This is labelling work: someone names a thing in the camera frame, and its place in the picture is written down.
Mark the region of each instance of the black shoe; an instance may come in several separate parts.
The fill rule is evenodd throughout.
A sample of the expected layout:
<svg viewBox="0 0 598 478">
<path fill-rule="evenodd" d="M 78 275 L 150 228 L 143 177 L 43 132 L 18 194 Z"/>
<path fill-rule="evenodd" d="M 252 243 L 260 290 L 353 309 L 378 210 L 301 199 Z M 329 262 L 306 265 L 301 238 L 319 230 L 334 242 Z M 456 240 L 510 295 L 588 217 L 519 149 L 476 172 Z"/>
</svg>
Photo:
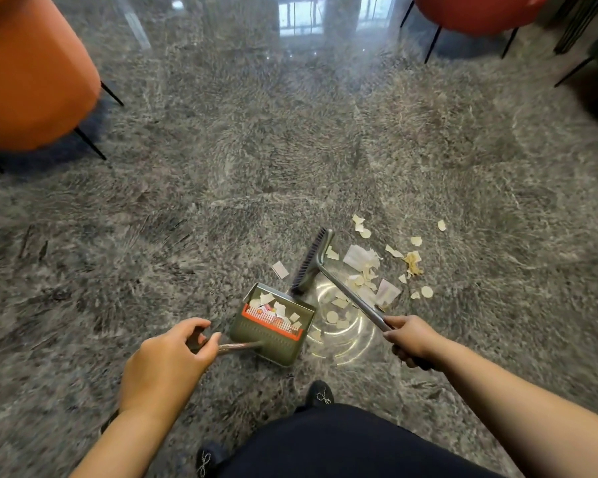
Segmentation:
<svg viewBox="0 0 598 478">
<path fill-rule="evenodd" d="M 305 396 L 305 406 L 323 406 L 326 404 L 334 404 L 335 396 L 332 394 L 330 386 L 322 380 L 316 380 L 310 385 L 308 394 Z"/>
<path fill-rule="evenodd" d="M 199 478 L 214 478 L 219 466 L 228 459 L 228 451 L 213 441 L 202 443 L 197 451 L 195 469 Z"/>
</svg>

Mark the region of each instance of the forearm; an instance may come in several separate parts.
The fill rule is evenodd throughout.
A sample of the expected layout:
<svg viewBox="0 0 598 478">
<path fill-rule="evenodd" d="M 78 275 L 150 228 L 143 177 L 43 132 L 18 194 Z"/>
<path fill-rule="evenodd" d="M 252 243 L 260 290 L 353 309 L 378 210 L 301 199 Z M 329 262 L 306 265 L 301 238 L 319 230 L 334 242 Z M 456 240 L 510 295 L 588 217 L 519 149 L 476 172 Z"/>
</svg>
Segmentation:
<svg viewBox="0 0 598 478">
<path fill-rule="evenodd" d="M 138 478 L 149 467 L 173 422 L 122 412 L 106 428 L 71 478 Z"/>
<path fill-rule="evenodd" d="M 598 415 L 447 342 L 437 366 L 527 477 L 598 478 Z"/>
</svg>

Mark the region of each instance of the orange strip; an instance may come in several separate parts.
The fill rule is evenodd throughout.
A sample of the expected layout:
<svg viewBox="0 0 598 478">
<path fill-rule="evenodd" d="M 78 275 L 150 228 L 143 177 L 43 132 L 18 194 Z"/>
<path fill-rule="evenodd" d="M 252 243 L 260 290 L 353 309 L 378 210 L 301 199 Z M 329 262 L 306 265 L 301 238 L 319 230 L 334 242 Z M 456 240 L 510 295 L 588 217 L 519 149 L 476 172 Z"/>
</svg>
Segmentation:
<svg viewBox="0 0 598 478">
<path fill-rule="evenodd" d="M 291 338 L 292 340 L 298 341 L 301 338 L 301 334 L 303 333 L 303 329 L 299 329 L 299 335 L 291 334 L 290 332 L 286 332 L 285 330 L 282 330 L 279 327 L 274 326 L 273 324 L 269 324 L 268 322 L 263 322 L 263 321 L 260 321 L 259 319 L 256 319 L 255 317 L 251 317 L 250 315 L 248 315 L 246 313 L 246 308 L 248 308 L 248 304 L 245 304 L 244 308 L 242 308 L 242 316 L 246 317 L 246 319 L 251 320 L 251 321 L 253 321 L 256 324 L 259 324 L 261 326 L 264 326 L 267 329 L 274 330 L 278 334 L 281 334 L 284 337 Z"/>
</svg>

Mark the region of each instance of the polished stone floor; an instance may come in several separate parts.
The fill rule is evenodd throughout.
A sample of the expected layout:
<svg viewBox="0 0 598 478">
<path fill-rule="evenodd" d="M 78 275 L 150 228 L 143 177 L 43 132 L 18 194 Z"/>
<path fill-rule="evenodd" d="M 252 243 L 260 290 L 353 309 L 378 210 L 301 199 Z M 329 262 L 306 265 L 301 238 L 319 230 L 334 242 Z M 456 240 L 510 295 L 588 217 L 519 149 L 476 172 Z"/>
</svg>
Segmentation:
<svg viewBox="0 0 598 478">
<path fill-rule="evenodd" d="M 422 236 L 394 313 L 598 412 L 597 83 L 553 88 L 585 39 L 554 57 L 560 32 L 525 27 L 501 61 L 505 36 L 443 32 L 423 65 L 435 27 L 415 10 L 399 32 L 409 1 L 55 0 L 126 105 L 85 122 L 107 162 L 72 135 L 0 155 L 0 477 L 67 474 L 144 338 L 192 315 L 227 330 L 320 225 L 342 253 Z M 400 285 L 396 262 L 380 273 Z M 235 448 L 315 378 L 518 475 L 442 376 L 379 335 L 357 347 L 218 359 L 149 475 L 193 476 L 201 440 Z"/>
</svg>

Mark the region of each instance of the person's left arm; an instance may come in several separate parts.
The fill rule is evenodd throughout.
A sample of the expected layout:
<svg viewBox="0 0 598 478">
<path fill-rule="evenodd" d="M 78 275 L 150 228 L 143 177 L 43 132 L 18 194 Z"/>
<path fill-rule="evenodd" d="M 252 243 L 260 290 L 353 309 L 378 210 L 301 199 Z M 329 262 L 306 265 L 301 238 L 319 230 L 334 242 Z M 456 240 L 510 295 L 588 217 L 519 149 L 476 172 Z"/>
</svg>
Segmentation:
<svg viewBox="0 0 598 478">
<path fill-rule="evenodd" d="M 142 342 L 124 367 L 119 415 L 71 478 L 139 478 L 146 472 L 199 378 L 217 356 L 219 333 L 197 354 L 186 345 L 195 327 L 209 325 L 204 319 L 188 319 Z"/>
</svg>

